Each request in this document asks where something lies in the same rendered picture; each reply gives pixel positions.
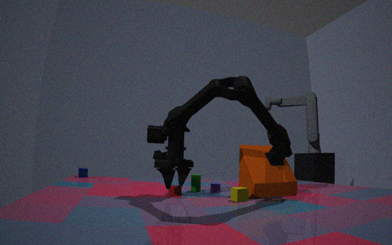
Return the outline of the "small purple cube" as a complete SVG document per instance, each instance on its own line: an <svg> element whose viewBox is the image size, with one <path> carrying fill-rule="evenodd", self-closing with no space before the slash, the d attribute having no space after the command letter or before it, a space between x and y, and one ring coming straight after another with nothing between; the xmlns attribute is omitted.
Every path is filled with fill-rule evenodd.
<svg viewBox="0 0 392 245"><path fill-rule="evenodd" d="M211 192L220 192L221 185L219 183L211 183Z"/></svg>

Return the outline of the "green block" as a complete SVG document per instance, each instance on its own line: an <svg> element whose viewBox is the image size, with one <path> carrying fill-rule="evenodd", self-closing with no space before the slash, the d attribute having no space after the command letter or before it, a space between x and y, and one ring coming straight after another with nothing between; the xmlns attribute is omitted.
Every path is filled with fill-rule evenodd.
<svg viewBox="0 0 392 245"><path fill-rule="evenodd" d="M201 191L201 183L192 183L191 184L191 191L200 192Z"/></svg>
<svg viewBox="0 0 392 245"><path fill-rule="evenodd" d="M200 184L201 182L201 175L191 175L191 183Z"/></svg>

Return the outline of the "yellow cube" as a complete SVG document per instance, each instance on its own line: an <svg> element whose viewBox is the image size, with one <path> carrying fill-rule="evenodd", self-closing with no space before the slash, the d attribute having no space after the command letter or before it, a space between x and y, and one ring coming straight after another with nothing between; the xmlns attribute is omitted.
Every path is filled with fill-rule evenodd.
<svg viewBox="0 0 392 245"><path fill-rule="evenodd" d="M236 202L245 202L249 198L249 189L244 187L231 188L231 200Z"/></svg>

